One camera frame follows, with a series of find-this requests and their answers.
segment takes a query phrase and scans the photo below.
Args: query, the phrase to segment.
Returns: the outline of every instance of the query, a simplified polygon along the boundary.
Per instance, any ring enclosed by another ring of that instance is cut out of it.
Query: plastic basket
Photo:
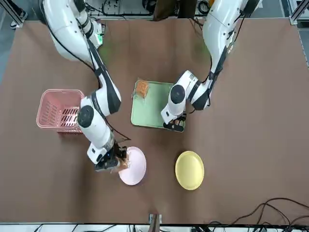
[[[37,115],[38,127],[57,132],[82,133],[77,115],[84,95],[79,90],[48,89],[41,97]]]

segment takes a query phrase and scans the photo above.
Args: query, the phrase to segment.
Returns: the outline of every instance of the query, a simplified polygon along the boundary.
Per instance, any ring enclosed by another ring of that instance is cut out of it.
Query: gray floor
[[[13,0],[19,7],[22,7],[28,13],[27,20],[38,20],[42,19],[38,2],[39,0]],[[286,0],[263,0],[263,8],[258,8],[252,15],[257,18],[276,18],[284,17],[284,11],[286,11],[285,4],[282,5]],[[11,18],[6,15],[2,19],[3,9],[0,8],[0,83],[2,76],[5,71],[7,60],[10,54],[10,49],[13,43],[14,31],[10,29]],[[301,30],[300,37],[303,41],[303,47],[305,53],[309,56],[309,30]]]

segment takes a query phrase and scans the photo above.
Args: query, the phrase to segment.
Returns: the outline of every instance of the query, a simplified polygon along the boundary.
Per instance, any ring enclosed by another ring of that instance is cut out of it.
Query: brown table
[[[82,63],[58,54],[44,25],[18,29],[0,90],[0,221],[147,223],[149,213],[159,212],[164,223],[230,223],[268,198],[309,203],[309,71],[288,19],[245,20],[211,107],[190,115],[184,133],[130,123],[137,79],[174,82],[187,69],[206,77],[209,56],[197,33],[186,19],[108,22],[100,53],[122,95],[109,121],[147,159],[145,178],[129,187],[117,174],[94,171],[83,135],[37,127],[46,89],[89,94],[97,81]],[[174,175],[185,150],[205,165],[195,191]],[[308,214],[290,203],[274,205],[291,219]],[[264,220],[282,223],[270,208]]]

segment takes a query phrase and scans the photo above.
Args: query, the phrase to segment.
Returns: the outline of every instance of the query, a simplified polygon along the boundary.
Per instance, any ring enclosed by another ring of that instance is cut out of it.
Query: orange food
[[[148,92],[148,83],[147,81],[139,81],[136,85],[135,92],[141,97],[146,98]]]

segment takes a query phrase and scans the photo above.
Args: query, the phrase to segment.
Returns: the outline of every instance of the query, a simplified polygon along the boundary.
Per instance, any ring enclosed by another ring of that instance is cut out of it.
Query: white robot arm
[[[179,121],[185,121],[185,102],[188,99],[195,110],[210,106],[213,86],[223,68],[228,48],[232,45],[237,20],[241,15],[250,15],[261,0],[216,0],[203,25],[204,42],[211,55],[211,69],[205,82],[200,82],[186,71],[169,93],[166,107],[161,111],[164,127],[183,131]]]
[[[87,155],[96,171],[117,168],[126,159],[126,147],[115,141],[105,117],[119,110],[121,96],[97,52],[102,45],[102,25],[89,19],[84,0],[43,0],[43,8],[57,51],[67,59],[79,58],[93,66],[101,85],[81,100],[77,117],[91,142]]]

